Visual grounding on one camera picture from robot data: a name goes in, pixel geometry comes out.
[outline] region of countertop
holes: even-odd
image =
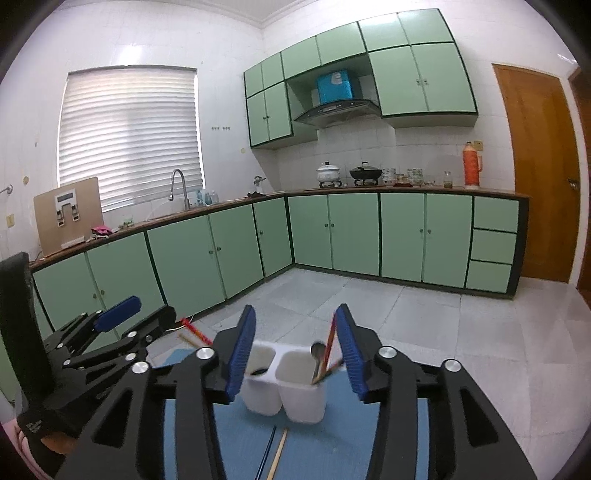
[[[302,195],[321,195],[321,194],[333,194],[333,193],[389,193],[389,192],[417,192],[417,193],[454,193],[454,194],[467,194],[467,195],[479,195],[479,196],[493,196],[507,199],[528,199],[529,195],[516,193],[510,190],[492,190],[492,189],[478,189],[468,190],[463,187],[454,187],[451,189],[445,189],[441,186],[432,187],[393,187],[389,185],[378,185],[378,186],[363,186],[363,187],[337,187],[337,188],[325,188],[325,189],[308,189],[308,190],[291,190],[288,192],[275,192],[259,197],[255,199],[241,198],[237,200],[229,200],[227,202],[216,203],[215,205],[208,205],[205,207],[198,207],[186,212],[172,213],[170,215],[156,218],[154,220],[146,220],[145,222],[138,222],[134,226],[119,230],[113,233],[109,238],[101,238],[91,240],[87,243],[78,244],[70,248],[66,248],[48,257],[42,257],[39,260],[31,262],[31,271],[40,270],[43,267],[47,267],[54,263],[57,263],[66,258],[73,257],[74,255],[90,250],[100,245],[108,244],[114,240],[124,238],[126,236],[140,233],[143,231],[157,228],[159,226],[168,225],[169,223],[179,222],[181,220],[187,220],[195,218],[208,213],[218,212],[220,210],[226,210],[241,205],[250,205],[251,203],[261,202],[273,198],[282,197],[293,197]]]

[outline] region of door handle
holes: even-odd
[[[568,179],[569,185],[573,190],[578,190],[581,182],[575,179]]]

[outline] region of tiled wall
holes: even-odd
[[[483,187],[515,186],[511,135],[492,63],[520,66],[560,78],[579,148],[581,217],[571,281],[579,276],[587,231],[589,184],[584,140],[568,76],[573,57],[550,24],[524,0],[318,0],[264,29],[265,56],[298,41],[362,18],[420,8],[439,8],[468,69],[480,117],[472,128],[392,129],[380,120],[343,124],[319,131],[319,140],[277,152],[285,189],[316,185],[324,161],[348,170],[368,160],[376,167],[423,168],[440,178],[451,170],[462,184],[461,149],[467,140],[484,141]]]
[[[196,8],[161,2],[101,2],[52,13],[27,41],[0,84],[0,257],[37,255],[33,197],[57,186],[57,130],[68,72],[118,65],[126,47],[139,52],[132,64],[197,69],[199,121],[206,186],[220,199],[244,196],[263,175],[279,188],[273,154],[252,153],[242,72],[263,56],[262,31]],[[24,186],[22,178],[30,182]],[[108,213],[106,222],[130,215],[137,222],[152,210],[164,215],[166,200]],[[7,229],[5,215],[15,215]]]

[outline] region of pink cloth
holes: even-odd
[[[29,441],[27,440],[27,437],[25,437],[25,434],[22,432],[21,428],[18,426],[17,420],[11,420],[8,423],[2,425],[2,427],[6,431],[8,438],[10,438],[10,441],[14,445],[14,448],[18,454],[29,467],[29,470],[33,472],[39,480],[51,480],[51,477],[41,470],[41,467],[37,465],[33,455],[31,455],[31,451],[29,450]]]

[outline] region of blue gripper pad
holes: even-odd
[[[353,392],[357,393],[359,399],[363,401],[369,389],[363,375],[365,363],[355,341],[355,336],[353,335],[352,328],[356,328],[356,325],[349,313],[349,309],[347,308],[345,310],[343,305],[336,309],[335,315],[336,332],[339,336],[340,349],[345,359],[351,388]]]
[[[251,356],[252,343],[256,332],[256,313],[252,305],[246,305],[238,322],[241,328],[234,346],[234,350],[228,362],[228,383],[226,384],[226,395],[231,401],[240,392],[246,363]]]
[[[99,315],[95,320],[95,331],[108,332],[127,319],[130,319],[142,309],[142,301],[138,297],[129,297],[119,302],[113,308]]]

